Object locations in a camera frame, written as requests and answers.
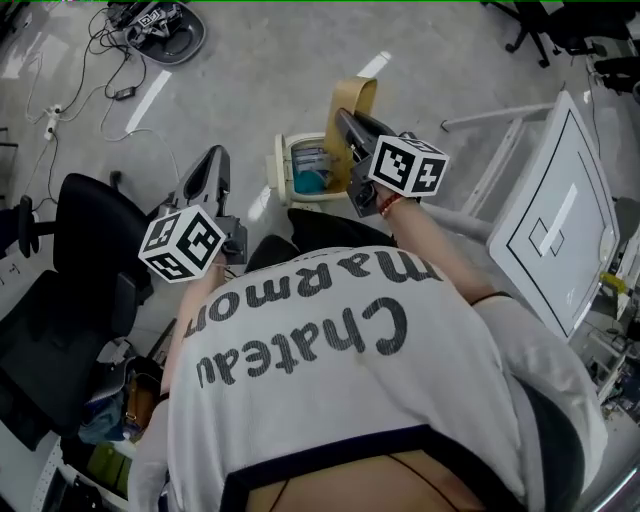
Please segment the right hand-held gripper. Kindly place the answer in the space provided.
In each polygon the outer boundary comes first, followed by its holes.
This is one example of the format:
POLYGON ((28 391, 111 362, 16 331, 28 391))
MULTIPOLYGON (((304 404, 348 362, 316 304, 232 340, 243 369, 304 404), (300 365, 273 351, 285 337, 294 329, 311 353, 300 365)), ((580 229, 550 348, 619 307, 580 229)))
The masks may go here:
POLYGON ((363 112, 339 108, 334 120, 355 162, 348 197, 360 218, 377 213, 373 183, 417 200, 436 195, 449 167, 447 154, 423 140, 395 136, 389 126, 363 112), (365 152, 363 158, 358 150, 365 152))

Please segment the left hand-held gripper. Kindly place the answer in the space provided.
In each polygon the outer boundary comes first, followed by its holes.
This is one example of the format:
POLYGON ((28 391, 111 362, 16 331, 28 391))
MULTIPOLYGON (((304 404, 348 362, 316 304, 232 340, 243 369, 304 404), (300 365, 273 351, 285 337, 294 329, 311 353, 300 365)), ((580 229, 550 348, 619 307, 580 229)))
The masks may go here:
POLYGON ((229 192, 230 156, 221 145, 211 146, 161 204, 138 258, 168 283, 203 277, 220 253, 231 265, 245 264, 247 229, 225 213, 229 192))

